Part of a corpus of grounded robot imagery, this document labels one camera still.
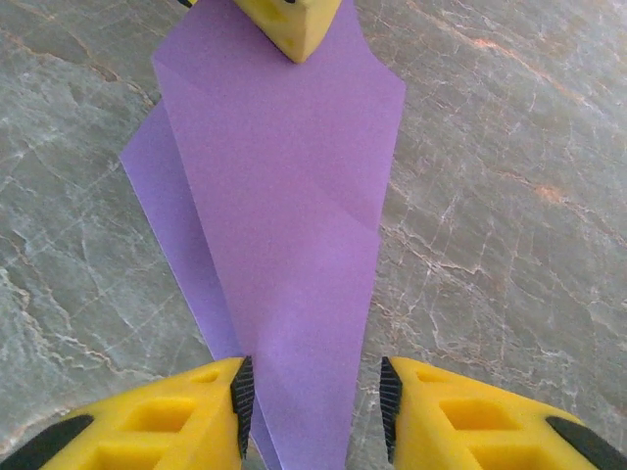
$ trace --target folded origami paper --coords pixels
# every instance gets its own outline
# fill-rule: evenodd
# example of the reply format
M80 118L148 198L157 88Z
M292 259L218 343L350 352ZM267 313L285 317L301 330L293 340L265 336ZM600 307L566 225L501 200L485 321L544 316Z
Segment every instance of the folded origami paper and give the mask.
M405 86L344 0L294 65L231 0L154 56L163 101L121 155L215 358L249 354L270 469L344 468Z

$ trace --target black rubber edge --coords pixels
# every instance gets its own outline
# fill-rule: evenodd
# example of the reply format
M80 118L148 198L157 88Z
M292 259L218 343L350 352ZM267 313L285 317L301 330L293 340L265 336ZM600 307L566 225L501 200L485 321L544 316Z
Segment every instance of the black rubber edge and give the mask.
M558 416L549 416L547 422L599 470L627 470L627 457L592 429Z
M388 462L394 462L396 449L396 418L401 411L401 396L403 383L399 374L394 370L389 357L381 359L381 379L379 381L379 403L383 418L383 432L385 446L388 449Z
M0 463L0 470L38 470L94 421L81 414L49 426Z
M248 437L251 433L253 403L255 402L253 359L250 356L244 358L233 382L231 382L231 401L233 403L233 412L237 413L237 444L239 445L239 454L242 458L246 458Z

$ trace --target gray marble surface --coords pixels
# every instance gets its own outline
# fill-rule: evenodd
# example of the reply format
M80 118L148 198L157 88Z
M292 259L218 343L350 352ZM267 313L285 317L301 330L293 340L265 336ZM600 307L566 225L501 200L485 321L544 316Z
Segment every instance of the gray marble surface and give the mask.
M408 96L347 468L386 468L382 354L563 407L625 449L627 6L358 4ZM183 13L0 0L0 455L210 360L118 160Z

